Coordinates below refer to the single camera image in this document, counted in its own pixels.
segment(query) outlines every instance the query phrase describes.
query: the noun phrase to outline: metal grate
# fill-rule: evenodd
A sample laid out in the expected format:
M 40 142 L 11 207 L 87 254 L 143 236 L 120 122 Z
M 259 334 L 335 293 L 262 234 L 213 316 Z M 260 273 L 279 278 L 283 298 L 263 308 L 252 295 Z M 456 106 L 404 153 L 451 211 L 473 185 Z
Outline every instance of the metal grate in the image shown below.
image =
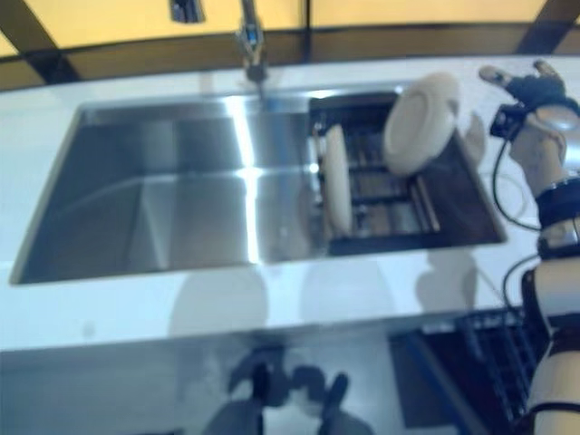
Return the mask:
M 421 176 L 400 178 L 385 168 L 382 132 L 352 124 L 343 130 L 353 204 L 351 238 L 421 235 L 439 231 L 440 224 Z M 322 171 L 319 177 L 323 186 Z M 326 234 L 334 238 L 332 229 L 326 225 Z
M 483 363 L 510 423 L 526 412 L 534 370 L 546 349 L 546 335 L 525 323 L 519 311 L 470 314 L 459 321 L 469 351 Z

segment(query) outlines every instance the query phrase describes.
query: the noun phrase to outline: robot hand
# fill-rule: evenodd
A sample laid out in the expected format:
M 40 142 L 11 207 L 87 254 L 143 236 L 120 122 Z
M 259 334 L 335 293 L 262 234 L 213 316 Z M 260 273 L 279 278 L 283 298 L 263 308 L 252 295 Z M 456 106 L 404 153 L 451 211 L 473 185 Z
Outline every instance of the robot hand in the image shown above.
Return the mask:
M 522 279 L 527 321 L 543 324 L 550 345 L 536 368 L 528 420 L 536 434 L 580 434 L 580 110 L 559 75 L 537 61 L 539 76 L 482 68 L 486 82 L 516 104 L 501 105 L 491 135 L 512 142 L 541 224 L 542 262 Z

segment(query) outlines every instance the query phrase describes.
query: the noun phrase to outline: faucet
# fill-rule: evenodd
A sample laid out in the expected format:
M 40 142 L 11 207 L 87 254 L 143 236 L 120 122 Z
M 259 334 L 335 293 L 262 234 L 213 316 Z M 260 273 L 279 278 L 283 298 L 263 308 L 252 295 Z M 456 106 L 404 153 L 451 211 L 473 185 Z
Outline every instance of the faucet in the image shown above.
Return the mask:
M 264 81 L 267 77 L 264 32 L 256 14 L 254 0 L 241 0 L 242 23 L 236 39 L 244 56 L 244 69 L 249 81 L 256 84 L 260 100 L 264 97 Z M 180 23 L 203 23 L 206 19 L 201 0 L 170 0 L 173 21 Z

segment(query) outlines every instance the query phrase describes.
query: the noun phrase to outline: kitchen counter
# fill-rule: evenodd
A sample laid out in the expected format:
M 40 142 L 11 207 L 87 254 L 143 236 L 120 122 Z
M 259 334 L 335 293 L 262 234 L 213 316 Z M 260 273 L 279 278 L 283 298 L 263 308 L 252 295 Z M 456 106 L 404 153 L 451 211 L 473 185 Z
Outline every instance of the kitchen counter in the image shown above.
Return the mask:
M 529 73 L 531 57 L 451 58 L 272 68 L 276 89 L 408 81 L 448 71 L 460 80 L 459 130 L 489 191 L 499 141 L 487 135 L 509 97 L 481 82 L 493 63 Z M 549 59 L 580 96 L 580 59 Z M 0 93 L 0 351 L 117 343 L 370 318 L 466 312 L 502 305 L 501 279 L 536 235 L 504 222 L 507 243 L 274 266 L 10 285 L 18 250 L 76 108 L 85 102 L 247 92 L 243 71 L 165 74 Z M 536 221 L 521 170 L 504 161 L 509 212 Z M 517 296 L 514 278 L 510 294 Z

